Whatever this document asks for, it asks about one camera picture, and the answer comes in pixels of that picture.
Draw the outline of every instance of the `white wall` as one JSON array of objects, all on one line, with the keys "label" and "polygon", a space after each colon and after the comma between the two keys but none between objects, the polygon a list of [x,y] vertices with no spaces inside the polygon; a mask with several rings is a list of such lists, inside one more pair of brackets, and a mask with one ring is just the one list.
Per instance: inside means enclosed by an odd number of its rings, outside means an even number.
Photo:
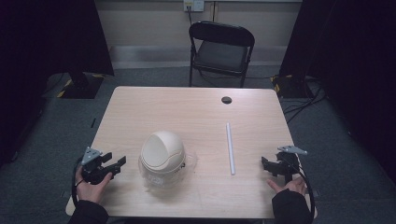
[{"label": "white wall", "polygon": [[[244,26],[255,35],[256,46],[286,46],[301,4],[290,1],[205,2],[205,11],[191,17],[192,22],[215,18]],[[190,45],[190,21],[182,1],[97,1],[96,5],[110,46]]]}]

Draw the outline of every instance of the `white stick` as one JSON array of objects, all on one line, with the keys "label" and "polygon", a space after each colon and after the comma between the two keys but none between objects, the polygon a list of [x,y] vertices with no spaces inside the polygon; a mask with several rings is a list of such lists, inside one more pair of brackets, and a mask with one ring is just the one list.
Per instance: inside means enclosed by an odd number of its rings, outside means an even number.
[{"label": "white stick", "polygon": [[228,151],[230,154],[231,175],[235,175],[235,166],[233,165],[233,139],[231,138],[230,123],[227,122],[226,128],[227,128],[227,138],[228,138]]}]

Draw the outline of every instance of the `person's right hand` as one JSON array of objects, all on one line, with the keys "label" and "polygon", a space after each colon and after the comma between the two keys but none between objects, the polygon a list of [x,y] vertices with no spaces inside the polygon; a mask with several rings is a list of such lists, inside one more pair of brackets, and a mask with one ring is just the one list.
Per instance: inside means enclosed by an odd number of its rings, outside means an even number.
[{"label": "person's right hand", "polygon": [[275,193],[279,193],[284,189],[289,189],[290,191],[295,191],[297,193],[305,196],[306,186],[302,177],[298,177],[296,179],[291,180],[286,186],[280,187],[274,180],[267,179],[267,184],[275,191]]}]

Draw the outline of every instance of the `hand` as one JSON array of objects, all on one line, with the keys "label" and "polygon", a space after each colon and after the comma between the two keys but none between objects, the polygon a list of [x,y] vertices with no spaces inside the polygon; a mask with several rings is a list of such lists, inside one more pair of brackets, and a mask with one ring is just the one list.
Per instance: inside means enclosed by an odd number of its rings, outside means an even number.
[{"label": "hand", "polygon": [[305,196],[306,186],[302,177],[298,177],[296,179],[291,180],[285,187],[280,187],[274,180],[267,179],[267,184],[273,189],[276,193],[284,189],[289,189],[290,191],[295,191],[297,193]]},{"label": "hand", "polygon": [[102,200],[106,185],[110,182],[112,173],[108,173],[105,178],[97,185],[91,185],[85,182],[81,175],[82,167],[80,166],[76,172],[76,180],[79,183],[77,186],[77,196],[80,200],[99,203]]}]

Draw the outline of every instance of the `chair backrest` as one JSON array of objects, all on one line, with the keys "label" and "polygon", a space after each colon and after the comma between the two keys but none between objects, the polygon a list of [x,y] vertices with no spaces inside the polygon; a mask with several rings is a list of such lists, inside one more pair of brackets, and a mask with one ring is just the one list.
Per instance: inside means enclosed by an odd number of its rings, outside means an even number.
[{"label": "chair backrest", "polygon": [[198,21],[189,30],[191,43],[193,39],[223,43],[236,46],[253,47],[253,34],[241,26],[234,26],[213,21]]}]

